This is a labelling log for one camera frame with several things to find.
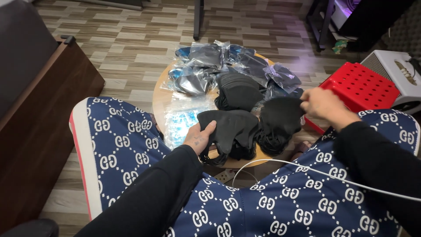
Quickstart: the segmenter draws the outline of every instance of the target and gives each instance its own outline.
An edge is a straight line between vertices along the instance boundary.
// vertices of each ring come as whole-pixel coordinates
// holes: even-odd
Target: wooden floor
[[[322,53],[315,51],[314,39],[301,20],[311,3],[205,0],[200,42],[229,40],[254,48],[289,67],[303,82],[303,89],[318,86],[345,62],[355,62],[357,54],[345,50],[337,55],[329,48]],[[53,35],[76,37],[106,81],[103,96],[125,100],[146,112],[152,110],[154,86],[173,60],[176,47],[193,41],[192,0],[144,2],[142,12],[59,0],[39,0],[35,6]],[[317,137],[311,129],[299,132],[283,155],[288,156],[299,141],[314,142]],[[247,171],[260,180],[278,167],[278,163],[266,163]],[[209,167],[206,171],[220,172]],[[254,183],[247,174],[239,178],[242,186]],[[88,223],[87,213],[79,162],[73,150],[41,217],[55,220],[60,225],[60,236],[73,236]]]

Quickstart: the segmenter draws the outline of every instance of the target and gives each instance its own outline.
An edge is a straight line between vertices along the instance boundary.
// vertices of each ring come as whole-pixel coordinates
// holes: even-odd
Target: electrical outlet
[[[235,176],[235,172],[232,169],[225,169],[221,173],[214,176],[215,179],[221,181],[222,183],[226,183],[233,179]]]

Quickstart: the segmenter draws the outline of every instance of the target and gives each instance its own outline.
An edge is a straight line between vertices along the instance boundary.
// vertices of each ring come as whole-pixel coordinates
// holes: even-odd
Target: red plastic stool
[[[354,113],[390,108],[400,94],[392,81],[362,66],[347,62],[319,87],[331,90]],[[305,118],[318,133],[325,131]]]

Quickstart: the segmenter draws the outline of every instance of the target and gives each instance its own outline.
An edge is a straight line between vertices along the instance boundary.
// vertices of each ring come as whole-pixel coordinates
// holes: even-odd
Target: black long sleeve shirt
[[[421,161],[364,122],[342,129],[335,139],[334,151],[360,183],[421,197]],[[179,146],[141,173],[111,207],[75,236],[162,236],[176,220],[202,172],[193,149]],[[409,234],[419,236],[421,203],[377,195]]]

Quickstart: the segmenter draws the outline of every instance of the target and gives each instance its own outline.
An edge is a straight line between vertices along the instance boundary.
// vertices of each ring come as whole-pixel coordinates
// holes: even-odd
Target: patterned shorts
[[[363,121],[414,154],[419,125],[396,110],[366,110]],[[110,97],[90,97],[70,125],[89,215],[95,218],[152,164],[170,153],[148,113]],[[295,163],[352,180],[332,148],[330,128]],[[397,236],[400,225],[371,191],[287,164],[250,188],[225,186],[208,174],[192,191],[166,237]]]

